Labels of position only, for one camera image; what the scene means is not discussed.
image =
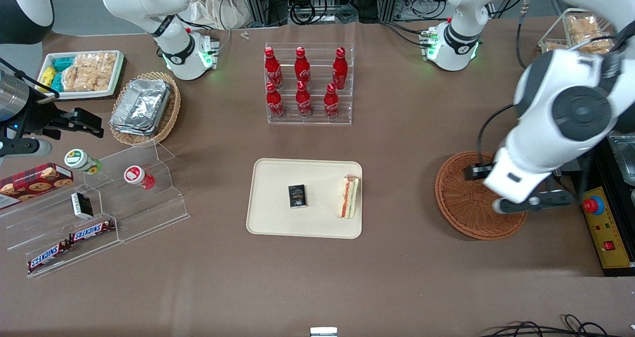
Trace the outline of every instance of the coca-cola bottle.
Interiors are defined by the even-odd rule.
[[[311,64],[303,47],[295,49],[295,77],[298,81],[304,81],[307,88],[311,88]]]
[[[304,81],[298,81],[298,91],[295,93],[295,101],[298,102],[298,111],[300,111],[301,118],[308,119],[313,115],[311,95],[307,91],[307,84]]]
[[[279,119],[284,116],[282,98],[276,90],[276,85],[271,81],[267,83],[267,105],[269,106],[271,117]]]
[[[342,90],[346,84],[346,75],[349,74],[349,64],[346,62],[346,50],[339,47],[335,50],[333,62],[333,84],[337,90]]]
[[[279,89],[282,86],[282,68],[272,47],[265,48],[265,70],[269,80]]]
[[[333,121],[337,118],[339,115],[339,102],[340,98],[335,93],[335,85],[327,85],[326,95],[324,95],[324,113],[327,120]]]

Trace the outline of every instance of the wicker basket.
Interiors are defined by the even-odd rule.
[[[181,109],[181,93],[179,93],[179,88],[177,88],[177,84],[174,82],[174,79],[162,72],[148,72],[137,76],[136,79],[160,79],[172,86],[170,97],[168,97],[168,104],[165,107],[163,117],[161,118],[161,122],[159,123],[159,130],[154,136],[142,136],[125,134],[123,132],[116,131],[113,126],[111,126],[111,132],[113,132],[113,136],[117,138],[117,141],[123,144],[138,145],[152,139],[154,139],[156,142],[161,142],[165,140],[170,131],[172,131],[174,124],[176,124],[177,122],[177,116],[179,115],[179,110]],[[120,104],[121,97],[123,96],[125,90],[130,86],[130,83],[132,83],[132,80],[129,81],[128,84],[126,84],[126,86],[120,91],[120,94],[117,97],[117,101],[115,102],[115,105],[113,107],[113,113],[117,109],[117,106]]]
[[[492,161],[492,154],[483,152],[483,159]],[[499,198],[483,180],[467,181],[463,170],[478,163],[476,151],[461,152],[443,163],[435,181],[437,204],[444,217],[458,231],[480,240],[498,240],[517,232],[527,212],[499,214],[492,203]]]

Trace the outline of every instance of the table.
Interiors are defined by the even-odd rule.
[[[524,55],[554,18],[523,26]],[[430,23],[414,23],[426,28]],[[424,63],[419,50],[379,25],[248,30],[233,35],[218,70],[179,81],[177,125],[164,141],[177,158],[173,182],[191,218],[43,278],[0,249],[0,329],[5,336],[306,336],[337,326],[349,336],[477,336],[532,320],[561,327],[560,314],[613,334],[635,323],[629,278],[601,278],[578,206],[531,213],[514,236],[472,240],[436,206],[435,175],[449,156],[474,149],[483,121],[510,102],[521,75],[516,22],[492,20],[463,71]],[[351,127],[269,126],[262,87],[266,41],[356,45]],[[124,80],[165,71],[148,35],[50,36],[45,53],[121,50]],[[63,103],[104,118],[113,102]],[[514,125],[494,120],[484,147]],[[2,176],[73,147],[102,157],[126,147],[64,133],[48,158],[5,161]],[[353,160],[364,169],[364,225],[355,240],[252,235],[245,228],[252,167],[262,157]],[[5,246],[4,233],[0,246]]]

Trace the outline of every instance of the white tray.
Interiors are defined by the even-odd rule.
[[[69,91],[69,92],[61,92],[59,101],[64,100],[79,100],[79,99],[93,99],[96,97],[105,97],[113,95],[115,89],[117,88],[117,84],[120,78],[121,68],[123,67],[123,53],[119,50],[101,50],[101,51],[92,51],[92,52],[67,52],[67,53],[51,53],[47,54],[44,58],[44,63],[40,68],[40,72],[38,74],[38,82],[42,79],[42,74],[44,74],[45,68],[51,65],[53,59],[56,58],[66,58],[66,57],[75,57],[77,54],[97,54],[99,52],[107,52],[107,53],[116,53],[117,59],[115,59],[115,66],[113,68],[113,74],[111,74],[111,81],[108,84],[107,90],[100,91]],[[47,96],[51,96],[52,93],[45,92]]]
[[[254,165],[247,211],[252,234],[354,239],[361,234],[362,190],[352,219],[337,217],[342,179],[362,179],[359,163],[261,158]],[[304,185],[308,206],[291,209],[289,186]]]

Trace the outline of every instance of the cookie box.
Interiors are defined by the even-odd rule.
[[[73,173],[49,162],[0,181],[0,210],[72,185]]]

